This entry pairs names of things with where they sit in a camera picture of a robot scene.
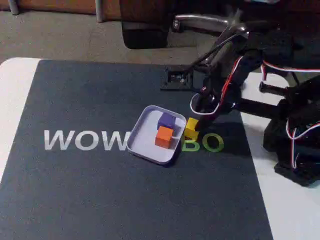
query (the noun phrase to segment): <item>robotic arm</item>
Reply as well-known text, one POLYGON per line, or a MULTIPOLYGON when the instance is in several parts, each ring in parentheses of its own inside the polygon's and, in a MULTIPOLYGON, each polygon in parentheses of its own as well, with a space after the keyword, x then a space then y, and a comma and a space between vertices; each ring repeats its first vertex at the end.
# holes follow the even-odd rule
MULTIPOLYGON (((230 37, 216 50, 237 37, 230 37)), ((250 32, 245 44, 236 48, 239 57, 227 78, 222 78, 220 68, 216 67, 205 78, 201 89, 192 89, 196 94, 190 101, 190 108, 200 116, 196 131, 208 128, 219 115, 232 110, 270 118, 263 146, 278 155, 275 171, 302 186, 312 184, 320 179, 320 139, 317 134, 320 130, 320 77, 302 84, 297 81, 296 86, 287 88, 270 86, 262 81, 261 92, 284 96, 278 106, 243 99, 241 86, 249 73, 258 68, 261 68, 263 80, 268 72, 280 75, 285 72, 320 72, 320 69, 305 68, 306 65, 319 64, 319 57, 310 56, 307 64, 296 60, 295 55, 301 56, 300 51, 304 48, 295 42, 293 36, 280 29, 250 32)), ((182 79, 200 60, 183 72, 182 79)))

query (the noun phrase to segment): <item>yellow cube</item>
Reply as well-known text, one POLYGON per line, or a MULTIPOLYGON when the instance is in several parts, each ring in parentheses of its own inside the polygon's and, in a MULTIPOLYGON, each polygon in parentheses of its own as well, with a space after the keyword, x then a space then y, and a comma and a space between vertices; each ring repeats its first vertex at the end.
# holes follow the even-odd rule
POLYGON ((199 132, 195 131, 195 127, 197 125, 198 120, 194 119, 192 117, 189 117, 188 122, 186 123, 185 129, 184 129, 184 136, 197 141, 199 132))

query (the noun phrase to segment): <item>dark blue mat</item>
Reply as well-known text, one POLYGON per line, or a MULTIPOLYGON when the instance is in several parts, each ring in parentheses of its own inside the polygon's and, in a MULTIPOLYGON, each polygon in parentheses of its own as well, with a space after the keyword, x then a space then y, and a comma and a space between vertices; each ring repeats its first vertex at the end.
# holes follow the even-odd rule
POLYGON ((121 151, 117 140, 105 150, 102 131, 108 146, 115 132, 123 141, 148 105, 190 116, 192 94, 161 92, 165 77, 157 65, 41 61, 0 185, 0 239, 272 239, 237 112, 208 130, 222 151, 200 137, 200 149, 172 166, 121 151), (65 150, 59 140, 46 150, 45 131, 49 142, 56 131, 74 135, 65 150), (77 142, 83 131, 97 134, 96 147, 79 149, 93 143, 88 134, 77 142))

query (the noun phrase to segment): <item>black cable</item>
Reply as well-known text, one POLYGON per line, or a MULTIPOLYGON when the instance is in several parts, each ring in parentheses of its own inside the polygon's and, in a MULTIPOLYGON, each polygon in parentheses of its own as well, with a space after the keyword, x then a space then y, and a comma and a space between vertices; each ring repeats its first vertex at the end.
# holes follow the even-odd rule
POLYGON ((300 85, 300 82, 299 82, 299 79, 298 79, 296 73, 295 73, 294 71, 292 71, 291 74, 292 74, 292 77, 293 77, 296 85, 297 85, 297 86, 300 85))
POLYGON ((225 44, 227 44, 228 42, 230 42, 231 40, 233 40, 235 37, 239 36, 238 33, 228 37, 226 40, 224 40, 223 42, 221 42, 220 44, 218 44, 217 46, 215 46, 213 49, 211 49, 210 51, 208 51, 207 53, 205 53, 204 55, 202 55, 201 57, 199 57, 197 60, 195 60, 193 63, 191 63, 183 72, 183 75, 186 76, 190 71, 192 71, 194 69, 194 67, 196 65, 198 65, 199 63, 201 63, 203 60, 205 60, 206 58, 208 58, 211 54, 213 54, 215 51, 219 50, 220 48, 222 48, 225 44))

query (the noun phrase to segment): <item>purple cube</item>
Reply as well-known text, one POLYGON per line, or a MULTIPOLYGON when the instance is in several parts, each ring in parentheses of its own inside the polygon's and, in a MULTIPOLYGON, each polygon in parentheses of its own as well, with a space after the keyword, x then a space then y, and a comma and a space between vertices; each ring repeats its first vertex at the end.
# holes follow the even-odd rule
POLYGON ((156 129, 159 129, 160 126, 168 128, 168 129, 174 129, 176 123, 176 118, 166 112, 162 114, 158 121, 158 125, 156 129))

